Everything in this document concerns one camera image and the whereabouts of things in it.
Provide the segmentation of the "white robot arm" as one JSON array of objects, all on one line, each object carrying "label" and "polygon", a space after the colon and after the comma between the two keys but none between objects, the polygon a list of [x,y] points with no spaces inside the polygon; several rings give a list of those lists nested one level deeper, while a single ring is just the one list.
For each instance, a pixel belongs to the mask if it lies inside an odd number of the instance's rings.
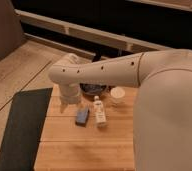
[{"label": "white robot arm", "polygon": [[49,69],[63,103],[79,101],[80,83],[136,87],[136,171],[192,171],[192,50],[141,52],[81,64],[67,54]]}]

